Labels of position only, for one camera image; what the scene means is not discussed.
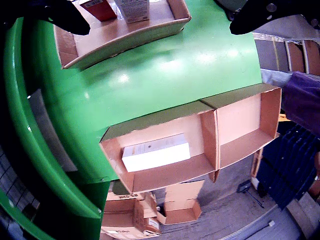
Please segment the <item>concrete floor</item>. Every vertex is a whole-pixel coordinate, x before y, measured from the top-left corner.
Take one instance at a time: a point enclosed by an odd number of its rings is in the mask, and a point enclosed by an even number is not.
[[[276,235],[278,237],[281,235],[283,240],[298,239],[301,231],[297,224],[287,212],[285,212],[287,214],[281,213],[272,198],[269,196],[260,198],[255,189],[250,189],[250,193],[262,202],[264,208],[261,208],[248,193],[236,192],[240,183],[250,179],[252,160],[253,156],[249,156],[221,169],[215,183],[212,183],[207,175],[196,178],[195,180],[205,180],[198,194],[198,201],[202,209],[201,216],[193,222],[161,225],[162,236],[157,239],[246,239],[252,233],[261,229],[261,226],[268,224],[271,213],[273,219],[277,222],[277,226],[270,230],[276,230]],[[164,201],[165,192],[163,189],[154,191],[154,194],[158,203]],[[246,226],[259,219],[262,220],[258,224],[253,224],[250,229],[246,230]]]

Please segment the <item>purple cloth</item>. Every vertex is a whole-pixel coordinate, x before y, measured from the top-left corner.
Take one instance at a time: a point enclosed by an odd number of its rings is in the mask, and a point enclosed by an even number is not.
[[[282,91],[286,117],[320,137],[320,82],[294,72]]]

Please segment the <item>white box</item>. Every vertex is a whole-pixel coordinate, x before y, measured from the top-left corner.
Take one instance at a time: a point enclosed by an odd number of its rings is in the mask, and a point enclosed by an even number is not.
[[[128,173],[157,168],[187,159],[190,159],[190,149],[183,133],[126,146],[122,155],[122,161]]]
[[[149,0],[114,0],[127,24],[150,18]]]

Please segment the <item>open cardboard box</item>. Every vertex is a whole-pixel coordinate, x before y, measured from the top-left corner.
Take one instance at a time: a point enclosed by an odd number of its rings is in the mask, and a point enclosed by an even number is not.
[[[218,169],[215,111],[195,101],[110,126],[100,147],[129,193],[150,192]],[[190,159],[128,172],[122,162],[125,146],[184,133]]]
[[[219,169],[255,153],[277,137],[279,87],[261,83],[201,101],[216,109]]]
[[[281,89],[260,83],[110,126],[100,141],[129,193],[149,192],[212,173],[271,142],[277,133]],[[190,159],[128,172],[123,148],[184,133]]]
[[[191,16],[184,0],[150,2],[150,19],[127,24],[117,19],[100,22],[77,2],[74,3],[90,25],[90,33],[75,35],[54,26],[54,37],[63,69],[88,68],[125,50],[179,33]]]
[[[202,213],[197,196],[204,181],[185,182],[166,187],[165,216],[158,212],[158,221],[164,225],[169,225],[197,220]]]
[[[143,208],[143,218],[148,219],[157,216],[157,202],[151,192],[146,192],[144,199],[140,200],[139,203]]]
[[[143,207],[136,199],[108,201],[104,207],[101,232],[116,239],[145,239],[161,232],[149,218],[144,218]]]

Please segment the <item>small box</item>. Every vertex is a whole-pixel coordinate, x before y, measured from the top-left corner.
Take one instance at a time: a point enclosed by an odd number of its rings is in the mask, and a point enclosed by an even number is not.
[[[205,180],[179,183],[165,189],[164,213],[157,219],[164,225],[196,221],[202,211],[197,197]]]
[[[149,19],[149,0],[114,0],[127,24]]]
[[[79,5],[91,13],[100,22],[117,17],[107,0],[80,0]]]
[[[216,172],[277,137],[281,89],[259,83],[110,126],[100,141],[107,161],[129,193],[150,192]],[[190,159],[128,172],[123,149],[184,134]]]
[[[157,216],[157,202],[156,198],[153,196],[151,192],[143,192],[143,193],[132,193],[126,195],[117,195],[113,192],[108,192],[106,196],[106,201],[121,201],[121,200],[129,200],[136,199],[139,201],[143,208],[143,218],[153,218]]]
[[[116,239],[145,239],[161,235],[155,224],[149,225],[148,218],[144,218],[143,207],[136,199],[108,201],[101,233]]]
[[[161,167],[190,158],[184,134],[126,146],[122,161],[128,173]]]

